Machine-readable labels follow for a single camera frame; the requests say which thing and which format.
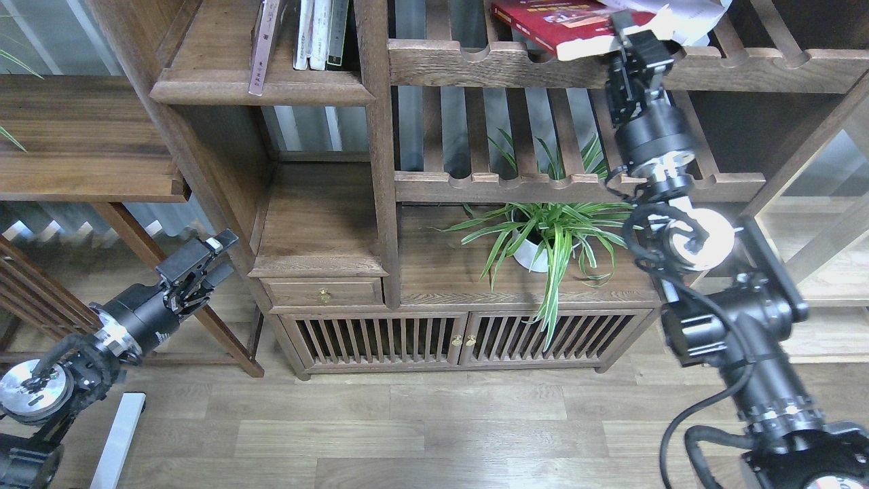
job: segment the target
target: book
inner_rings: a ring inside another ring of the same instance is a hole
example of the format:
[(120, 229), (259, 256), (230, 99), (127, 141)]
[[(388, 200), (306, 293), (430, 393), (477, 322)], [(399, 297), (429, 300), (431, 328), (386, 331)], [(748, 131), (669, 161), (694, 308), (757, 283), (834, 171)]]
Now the book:
[(327, 68), (340, 67), (344, 58), (344, 39), (347, 35), (347, 19), (350, 10), (350, 0), (332, 1), (332, 20), (329, 27)]
[(248, 93), (260, 97), (265, 85), (266, 69), (277, 44), (287, 0), (262, 0), (252, 31), (250, 52), (250, 82)]
[(311, 23), (311, 54), (308, 62), (311, 70), (326, 70), (329, 32), (332, 25), (332, 0), (314, 0), (314, 16)]
[(308, 57), (311, 54), (311, 20), (314, 16), (314, 0), (301, 0), (299, 3), (299, 33), (296, 36), (295, 58), (293, 68), (308, 69)]
[[(592, 0), (493, 0), (492, 13), (560, 61), (596, 56), (618, 49), (610, 16), (621, 9)], [(631, 11), (636, 31), (651, 30), (673, 38), (669, 9)]]

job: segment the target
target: wooden shelf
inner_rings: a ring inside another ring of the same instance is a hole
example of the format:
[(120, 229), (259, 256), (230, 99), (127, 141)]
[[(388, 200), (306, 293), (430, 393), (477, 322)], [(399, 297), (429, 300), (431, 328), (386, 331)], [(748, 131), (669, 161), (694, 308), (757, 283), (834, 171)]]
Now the wooden shelf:
[[(582, 166), (570, 103), (565, 89), (548, 89), (549, 109), (552, 115), (557, 144), (563, 156), (567, 177), (553, 180), (537, 168), (534, 154), (528, 104), (524, 89), (507, 89), (507, 110), (510, 133), (516, 148), (518, 171), (512, 175), (494, 172), (489, 165), (489, 142), (485, 134), (476, 131), (486, 126), (486, 113), (482, 90), (465, 89), (465, 111), (468, 114), (468, 154), (465, 168), (445, 172), (442, 148), (440, 94), (433, 97), (423, 93), (423, 170), (395, 173), (396, 199), (403, 202), (615, 202), (618, 198), (608, 192), (603, 180), (588, 174)], [(603, 90), (590, 90), (600, 140), (611, 169), (623, 165), (615, 143), (615, 132)], [(693, 134), (698, 138), (695, 148), (697, 162), (693, 173), (694, 202), (747, 202), (766, 182), (760, 173), (728, 173), (720, 171), (703, 128), (694, 113), (691, 100), (684, 91), (674, 91), (676, 104), (685, 112)], [(611, 182), (616, 190), (631, 194), (642, 180), (619, 176)]]
[(374, 100), (358, 72), (293, 70), (293, 12), (282, 26), (262, 97), (248, 94), (250, 30), (258, 4), (204, 0), (151, 97), (165, 104), (203, 105), (367, 105)]
[(184, 202), (189, 189), (124, 77), (0, 76), (0, 199)]
[[(429, 11), (448, 12), (442, 6), (446, 1), (428, 0)], [(686, 47), (676, 54), (677, 63), (667, 76), (669, 90), (845, 93), (869, 70), (869, 53), (864, 50), (800, 49), (784, 23), (775, 22), (780, 17), (771, 0), (751, 4), (764, 12), (757, 28), (775, 47), (744, 47), (740, 37), (756, 35), (738, 34), (724, 17), (714, 31), (717, 47)], [(509, 30), (490, 15), (487, 31), (488, 45), (482, 50), (463, 49), (450, 37), (390, 39), (392, 84), (603, 88), (607, 81), (605, 57), (537, 62), (533, 58), (539, 56), (529, 53), (525, 44), (513, 42)]]
[[(540, 303), (546, 274), (533, 273), (505, 260), (494, 291), (480, 272), (494, 237), (461, 246), (467, 233), (440, 232), (467, 219), (458, 206), (404, 206), (401, 212), (401, 303), (406, 306), (461, 306), (469, 310), (527, 311)], [(579, 267), (571, 265), (559, 290), (561, 308), (639, 308), (660, 304), (646, 273), (634, 266), (627, 250), (616, 254), (617, 271), (600, 288), (585, 283)], [(608, 261), (601, 266), (605, 270)]]
[[(760, 215), (760, 222), (781, 259), (787, 263), (854, 200), (779, 197)], [(869, 305), (867, 263), (869, 243), (864, 240), (840, 252), (817, 274), (797, 286), (811, 305)]]
[(250, 277), (381, 277), (368, 164), (281, 164)]

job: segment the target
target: white paper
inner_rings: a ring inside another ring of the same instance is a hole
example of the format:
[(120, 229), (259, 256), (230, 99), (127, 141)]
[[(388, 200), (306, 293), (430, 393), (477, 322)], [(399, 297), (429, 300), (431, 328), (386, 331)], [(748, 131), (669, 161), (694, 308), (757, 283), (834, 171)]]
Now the white paper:
[(710, 0), (598, 0), (620, 9), (658, 12), (666, 6), (673, 11), (673, 40), (682, 45), (695, 45), (712, 30), (726, 8)]

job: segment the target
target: wooden drawer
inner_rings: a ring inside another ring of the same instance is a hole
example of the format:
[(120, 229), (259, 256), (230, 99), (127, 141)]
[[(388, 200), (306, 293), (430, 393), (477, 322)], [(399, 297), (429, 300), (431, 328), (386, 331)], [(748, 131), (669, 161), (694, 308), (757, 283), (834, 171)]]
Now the wooden drawer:
[(379, 277), (263, 278), (274, 307), (281, 305), (379, 305)]

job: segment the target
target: book spine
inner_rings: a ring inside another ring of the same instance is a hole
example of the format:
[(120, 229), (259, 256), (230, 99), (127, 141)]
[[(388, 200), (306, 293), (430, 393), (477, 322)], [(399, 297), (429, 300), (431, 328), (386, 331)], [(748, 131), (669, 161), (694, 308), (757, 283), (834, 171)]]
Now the book spine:
[(555, 56), (558, 56), (558, 52), (555, 50), (555, 46), (551, 46), (549, 45), (549, 43), (540, 39), (540, 37), (534, 34), (528, 27), (518, 22), (515, 17), (510, 15), (509, 12), (494, 3), (492, 3), (492, 13), (495, 14), (495, 16), (498, 17), (503, 23), (509, 25), (513, 29), (518, 30), (523, 36), (539, 44), (544, 50), (552, 53)]
[(261, 96), (262, 85), (265, 83), (266, 69), (269, 66), (269, 54), (271, 53), (272, 36), (277, 12), (276, 0), (262, 0), (260, 15), (254, 28), (253, 50), (250, 55), (250, 82), (248, 93)]
[(347, 35), (347, 15), (350, 0), (334, 0), (332, 3), (332, 27), (329, 36), (326, 64), (341, 66), (344, 58), (344, 37)]
[(295, 43), (293, 68), (308, 69), (308, 56), (311, 51), (311, 17), (314, 14), (314, 0), (301, 0), (299, 3), (299, 35)]
[(332, 0), (315, 0), (314, 28), (311, 34), (311, 70), (326, 70), (331, 22)]

